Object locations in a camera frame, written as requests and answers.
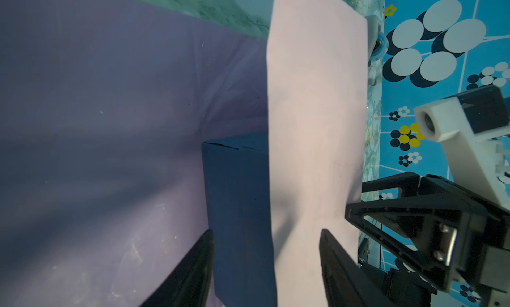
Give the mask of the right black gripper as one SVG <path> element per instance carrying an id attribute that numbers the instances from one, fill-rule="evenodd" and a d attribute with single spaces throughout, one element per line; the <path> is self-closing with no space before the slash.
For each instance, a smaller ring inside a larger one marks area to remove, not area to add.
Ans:
<path id="1" fill-rule="evenodd" d="M 363 193 L 398 189 L 399 199 L 351 203 L 345 219 L 440 291 L 464 280 L 482 306 L 509 305 L 509 210 L 445 178 L 404 172 L 363 182 Z"/>

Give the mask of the dark blue gift box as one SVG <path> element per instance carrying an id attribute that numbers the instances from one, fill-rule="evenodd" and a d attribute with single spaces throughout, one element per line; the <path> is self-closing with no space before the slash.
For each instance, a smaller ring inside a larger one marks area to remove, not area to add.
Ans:
<path id="1" fill-rule="evenodd" d="M 213 277 L 224 306 L 277 306 L 267 133 L 202 145 Z"/>

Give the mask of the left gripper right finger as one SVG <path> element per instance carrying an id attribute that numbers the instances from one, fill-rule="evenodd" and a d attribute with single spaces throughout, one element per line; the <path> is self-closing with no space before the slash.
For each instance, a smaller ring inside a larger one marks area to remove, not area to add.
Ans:
<path id="1" fill-rule="evenodd" d="M 392 306 L 393 303 L 360 270 L 332 233 L 321 230 L 320 260 L 329 307 Z"/>

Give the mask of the purple wrapping paper sheet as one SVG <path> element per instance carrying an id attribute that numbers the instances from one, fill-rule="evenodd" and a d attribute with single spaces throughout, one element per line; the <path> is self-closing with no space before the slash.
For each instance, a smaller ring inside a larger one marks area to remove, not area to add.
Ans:
<path id="1" fill-rule="evenodd" d="M 350 256 L 367 21 L 343 0 L 1 0 L 1 305 L 139 306 L 209 229 L 202 145 L 267 133 L 277 306 Z"/>

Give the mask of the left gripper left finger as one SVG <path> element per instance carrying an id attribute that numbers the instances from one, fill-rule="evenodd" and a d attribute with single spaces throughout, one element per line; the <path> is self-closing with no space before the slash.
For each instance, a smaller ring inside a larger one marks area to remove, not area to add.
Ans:
<path id="1" fill-rule="evenodd" d="M 141 307 L 204 307 L 213 273 L 215 243 L 207 230 Z"/>

